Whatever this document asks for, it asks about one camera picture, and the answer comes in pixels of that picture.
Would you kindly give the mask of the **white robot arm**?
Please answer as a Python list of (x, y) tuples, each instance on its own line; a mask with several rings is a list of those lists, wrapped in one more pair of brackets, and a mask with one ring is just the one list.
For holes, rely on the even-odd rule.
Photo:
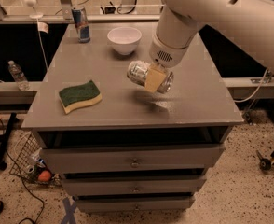
[(162, 0), (164, 8), (149, 50), (166, 68), (185, 56), (195, 35), (209, 25), (274, 74), (273, 0)]

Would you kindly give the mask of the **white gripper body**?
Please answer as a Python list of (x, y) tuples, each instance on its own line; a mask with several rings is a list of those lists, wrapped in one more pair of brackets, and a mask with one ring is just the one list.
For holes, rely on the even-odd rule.
[(172, 68), (183, 59), (188, 47), (188, 37), (155, 33), (149, 54), (154, 63)]

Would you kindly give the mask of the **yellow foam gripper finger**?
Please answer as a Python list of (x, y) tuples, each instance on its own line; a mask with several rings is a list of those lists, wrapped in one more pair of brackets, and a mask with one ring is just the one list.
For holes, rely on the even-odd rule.
[(156, 92), (166, 78), (166, 70), (158, 64), (150, 64), (144, 87), (149, 92)]

